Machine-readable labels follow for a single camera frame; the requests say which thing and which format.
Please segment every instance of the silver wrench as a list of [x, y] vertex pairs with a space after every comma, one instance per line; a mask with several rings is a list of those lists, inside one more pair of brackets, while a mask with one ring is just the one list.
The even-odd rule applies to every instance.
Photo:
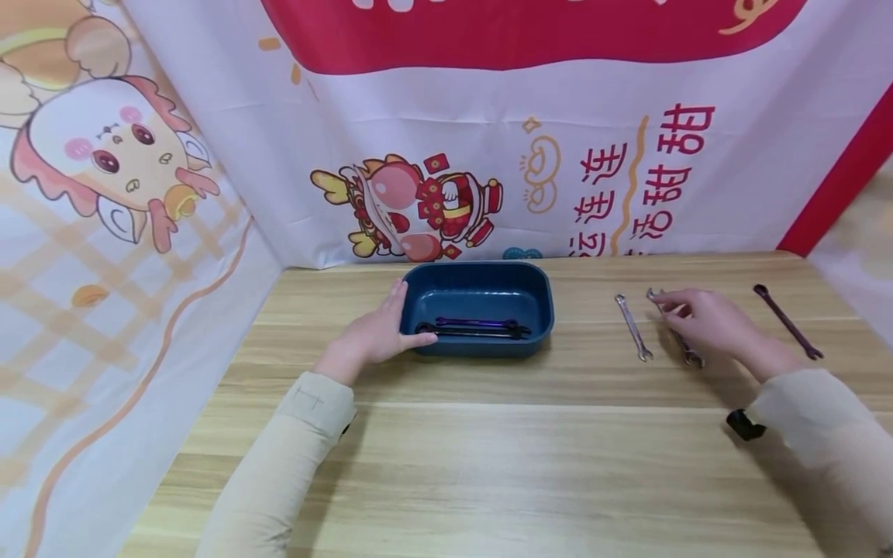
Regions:
[[[645, 296], [647, 296], [648, 300], [650, 300], [651, 302], [655, 301], [655, 291], [651, 290], [651, 288], [648, 289], [648, 292], [645, 293]], [[663, 315], [663, 308], [661, 308], [661, 305], [655, 303], [655, 306], [657, 306], [657, 310], [659, 310], [660, 313]], [[685, 363], [688, 366], [697, 366], [698, 368], [704, 368], [704, 359], [701, 357], [700, 354], [697, 353], [697, 351], [695, 351], [695, 349], [691, 348], [689, 342], [686, 341], [685, 338], [673, 328], [670, 328], [670, 333], [672, 333], [673, 338], [676, 339], [676, 343], [679, 344], [679, 347], [682, 349], [683, 356], [685, 357]]]
[[654, 360], [654, 354], [645, 347], [645, 341], [642, 341], [642, 334], [638, 332], [636, 322], [632, 319], [630, 308], [626, 305], [626, 296], [617, 295], [614, 297], [614, 300], [617, 301], [617, 305], [620, 306], [621, 312], [623, 312], [623, 319], [626, 320], [626, 325], [630, 328], [632, 339], [636, 342], [638, 359], [642, 362], [648, 362], [648, 359]]

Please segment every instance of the wood grain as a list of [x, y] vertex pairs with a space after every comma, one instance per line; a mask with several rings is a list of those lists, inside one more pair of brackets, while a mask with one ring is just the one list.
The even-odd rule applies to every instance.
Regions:
[[[755, 396], [734, 362], [696, 372], [645, 297], [720, 290], [798, 345], [753, 292], [764, 283], [827, 366], [893, 428], [893, 355], [805, 261], [717, 254], [536, 261], [556, 324], [517, 361], [404, 355], [356, 386], [359, 417], [320, 468], [289, 556], [871, 555], [780, 441], [722, 423]], [[287, 271], [121, 556], [195, 552], [238, 461], [325, 343], [374, 308], [403, 264]], [[655, 360], [640, 362], [623, 292]]]

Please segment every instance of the dark blue bin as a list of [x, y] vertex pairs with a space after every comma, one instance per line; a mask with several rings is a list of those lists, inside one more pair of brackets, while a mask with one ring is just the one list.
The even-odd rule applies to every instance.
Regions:
[[555, 324], [552, 289], [539, 267], [526, 262], [424, 263], [406, 274], [409, 290], [400, 332], [439, 317], [510, 320], [530, 328], [521, 340], [441, 336], [416, 349], [433, 356], [524, 358], [535, 354]]

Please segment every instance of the red banner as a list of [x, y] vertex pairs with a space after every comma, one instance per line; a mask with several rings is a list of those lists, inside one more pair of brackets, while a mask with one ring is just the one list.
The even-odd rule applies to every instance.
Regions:
[[806, 0], [262, 0], [307, 70], [685, 62], [757, 48]]

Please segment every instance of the cartoon eye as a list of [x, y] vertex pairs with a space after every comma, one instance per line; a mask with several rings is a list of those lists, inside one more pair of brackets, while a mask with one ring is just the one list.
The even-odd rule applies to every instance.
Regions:
[[93, 152], [93, 163], [100, 171], [108, 172], [109, 174], [115, 174], [121, 170], [118, 158], [104, 149], [96, 149]]
[[150, 146], [155, 143], [155, 136], [152, 135], [152, 131], [142, 124], [130, 126], [130, 131], [133, 132], [133, 137], [144, 146]]

